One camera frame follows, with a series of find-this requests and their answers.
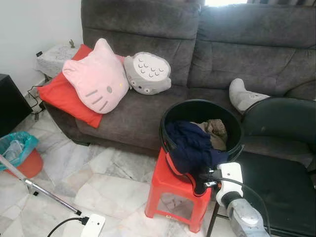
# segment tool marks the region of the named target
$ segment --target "black cabinet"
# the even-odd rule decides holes
[[[10,76],[0,74],[0,137],[10,133],[31,112]]]

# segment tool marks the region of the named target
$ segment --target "sock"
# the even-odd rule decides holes
[[[229,87],[229,98],[232,105],[243,114],[254,103],[269,98],[269,95],[248,91],[243,80],[236,78]]]

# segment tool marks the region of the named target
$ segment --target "black bucket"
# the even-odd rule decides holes
[[[202,123],[209,119],[222,120],[228,134],[226,152],[229,154],[229,160],[236,159],[243,149],[243,130],[240,122],[231,112],[207,100],[186,100],[173,105],[163,114],[159,126],[162,148],[169,153],[177,147],[165,130],[169,122],[185,120]]]

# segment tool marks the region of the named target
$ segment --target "black chair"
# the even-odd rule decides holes
[[[315,145],[316,102],[289,98],[271,98],[249,108],[242,126],[248,136],[275,136]],[[299,162],[242,152],[240,163],[244,184],[264,200],[270,218],[271,233],[281,237],[316,236],[316,191],[307,169]],[[247,189],[244,198],[266,216],[260,201]],[[210,236],[219,205],[211,218]]]

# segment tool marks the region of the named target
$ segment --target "laundry in bucket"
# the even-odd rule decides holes
[[[209,168],[225,163],[229,154],[213,149],[211,134],[191,122],[170,122],[166,126],[166,132],[177,146],[169,152],[171,160],[167,161],[170,168],[190,179],[196,196],[203,195],[206,191],[204,183],[207,181],[200,175],[208,172]]]
[[[226,151],[227,131],[225,125],[220,119],[210,119],[206,122],[195,123],[204,132],[211,135],[212,148],[220,151]]]

